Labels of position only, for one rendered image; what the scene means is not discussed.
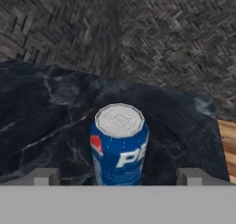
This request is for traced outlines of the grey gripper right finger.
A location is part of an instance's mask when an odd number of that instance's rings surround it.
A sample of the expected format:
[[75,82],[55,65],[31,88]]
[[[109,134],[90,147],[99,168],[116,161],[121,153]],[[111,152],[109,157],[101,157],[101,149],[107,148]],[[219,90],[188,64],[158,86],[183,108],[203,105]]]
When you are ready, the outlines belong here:
[[177,185],[230,185],[230,182],[208,175],[199,168],[178,168]]

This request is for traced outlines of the blue soda can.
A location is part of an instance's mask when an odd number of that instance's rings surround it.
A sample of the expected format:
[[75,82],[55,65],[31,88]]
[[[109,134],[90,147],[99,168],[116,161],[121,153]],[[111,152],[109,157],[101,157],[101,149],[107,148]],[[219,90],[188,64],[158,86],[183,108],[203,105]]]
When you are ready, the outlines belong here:
[[145,118],[134,106],[101,108],[89,137],[97,185],[139,185],[148,137]]

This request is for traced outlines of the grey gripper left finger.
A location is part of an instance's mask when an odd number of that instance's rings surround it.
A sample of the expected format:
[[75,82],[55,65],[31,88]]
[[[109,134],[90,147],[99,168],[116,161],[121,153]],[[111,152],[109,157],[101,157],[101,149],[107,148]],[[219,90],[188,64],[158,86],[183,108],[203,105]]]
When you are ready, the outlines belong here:
[[58,168],[37,168],[23,178],[4,185],[59,185],[60,170]]

